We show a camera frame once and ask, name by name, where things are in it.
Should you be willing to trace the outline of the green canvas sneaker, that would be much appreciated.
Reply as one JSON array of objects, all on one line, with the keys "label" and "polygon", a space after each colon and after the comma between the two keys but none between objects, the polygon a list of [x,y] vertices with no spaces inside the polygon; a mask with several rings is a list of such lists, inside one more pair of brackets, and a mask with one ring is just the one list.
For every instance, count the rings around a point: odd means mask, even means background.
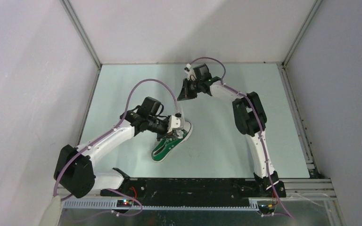
[{"label": "green canvas sneaker", "polygon": [[183,135],[181,138],[178,137],[165,137],[161,139],[155,148],[151,152],[151,159],[155,162],[163,161],[168,154],[178,147],[180,144],[184,143],[193,131],[193,125],[190,121],[184,122],[184,128],[182,130]]}]

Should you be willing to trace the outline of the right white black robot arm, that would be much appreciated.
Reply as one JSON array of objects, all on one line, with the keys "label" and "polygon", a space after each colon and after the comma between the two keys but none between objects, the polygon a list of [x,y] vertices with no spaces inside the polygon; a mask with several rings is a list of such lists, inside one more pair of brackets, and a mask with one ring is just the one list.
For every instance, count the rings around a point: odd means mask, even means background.
[{"label": "right white black robot arm", "polygon": [[275,170],[268,151],[265,137],[267,116],[256,92],[243,93],[226,85],[220,77],[212,77],[206,64],[184,68],[187,78],[183,80],[179,101],[190,100],[198,93],[232,102],[235,125],[249,145],[254,163],[255,190],[262,197],[279,198],[278,173]]}]

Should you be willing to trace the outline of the white shoelace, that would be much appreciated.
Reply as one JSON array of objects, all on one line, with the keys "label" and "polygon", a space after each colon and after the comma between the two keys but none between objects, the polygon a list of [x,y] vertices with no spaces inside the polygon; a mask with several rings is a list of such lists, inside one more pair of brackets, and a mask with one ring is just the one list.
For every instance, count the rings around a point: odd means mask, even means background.
[{"label": "white shoelace", "polygon": [[188,136],[189,132],[187,130],[176,130],[168,137],[168,139],[166,140],[166,145],[169,145],[170,147],[175,147],[184,142],[188,138]]}]

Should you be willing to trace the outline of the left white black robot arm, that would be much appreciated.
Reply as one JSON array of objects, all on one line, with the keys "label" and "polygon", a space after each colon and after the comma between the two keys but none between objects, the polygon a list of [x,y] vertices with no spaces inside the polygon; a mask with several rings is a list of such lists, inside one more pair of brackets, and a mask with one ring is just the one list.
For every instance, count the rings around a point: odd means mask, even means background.
[{"label": "left white black robot arm", "polygon": [[94,168],[111,151],[139,133],[149,131],[157,138],[175,134],[183,127],[183,115],[180,109],[174,115],[157,114],[162,103],[152,97],[146,97],[141,105],[120,115],[118,125],[84,144],[72,147],[64,146],[59,154],[53,178],[55,188],[63,186],[76,198],[86,196],[92,190],[112,189],[117,195],[129,193],[130,183],[119,169],[98,172]]}]

